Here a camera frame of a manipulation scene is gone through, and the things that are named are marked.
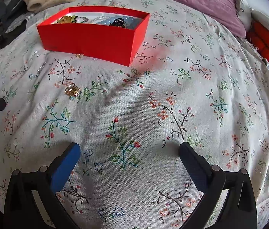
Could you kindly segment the gold bangle with charm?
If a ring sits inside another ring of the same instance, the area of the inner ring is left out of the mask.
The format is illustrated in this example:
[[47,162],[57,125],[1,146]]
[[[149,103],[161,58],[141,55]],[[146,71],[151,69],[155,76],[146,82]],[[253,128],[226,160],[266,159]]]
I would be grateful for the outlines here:
[[58,19],[56,21],[57,24],[66,24],[66,23],[77,23],[77,15],[64,15],[63,17],[61,17],[60,19]]

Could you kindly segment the red open cardboard box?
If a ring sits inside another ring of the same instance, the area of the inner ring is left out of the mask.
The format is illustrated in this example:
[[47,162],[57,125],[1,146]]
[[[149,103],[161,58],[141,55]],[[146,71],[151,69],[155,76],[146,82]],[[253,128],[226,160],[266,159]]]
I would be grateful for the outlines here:
[[[57,24],[64,15],[77,15],[77,23]],[[125,28],[101,25],[95,19],[133,18]],[[68,7],[37,26],[43,47],[49,51],[83,54],[130,66],[144,41],[150,14],[111,6]]]

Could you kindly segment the small gold earring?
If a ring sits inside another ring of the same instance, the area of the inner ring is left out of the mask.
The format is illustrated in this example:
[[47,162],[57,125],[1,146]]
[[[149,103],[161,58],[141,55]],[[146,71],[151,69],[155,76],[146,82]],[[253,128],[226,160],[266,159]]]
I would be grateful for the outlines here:
[[84,57],[83,54],[77,54],[76,56],[77,56],[78,58],[83,58],[83,57]]

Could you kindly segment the black bead cluster ornament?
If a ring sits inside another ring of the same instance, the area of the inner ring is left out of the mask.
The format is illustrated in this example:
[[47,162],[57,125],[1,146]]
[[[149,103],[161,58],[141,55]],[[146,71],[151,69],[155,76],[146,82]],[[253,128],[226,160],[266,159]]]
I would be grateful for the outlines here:
[[123,18],[117,18],[117,19],[114,19],[112,22],[110,22],[109,26],[125,28],[126,23],[125,23],[125,20]]

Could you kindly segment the floral white bedspread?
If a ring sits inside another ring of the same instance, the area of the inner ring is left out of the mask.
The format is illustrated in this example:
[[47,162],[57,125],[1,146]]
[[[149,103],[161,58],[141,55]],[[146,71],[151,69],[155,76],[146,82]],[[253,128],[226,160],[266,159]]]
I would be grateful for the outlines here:
[[81,158],[58,193],[81,228],[179,228],[201,200],[178,158],[248,171],[269,222],[269,64],[211,17],[172,0],[77,0],[151,15],[129,67],[47,51],[36,14],[0,51],[0,209],[11,172]]

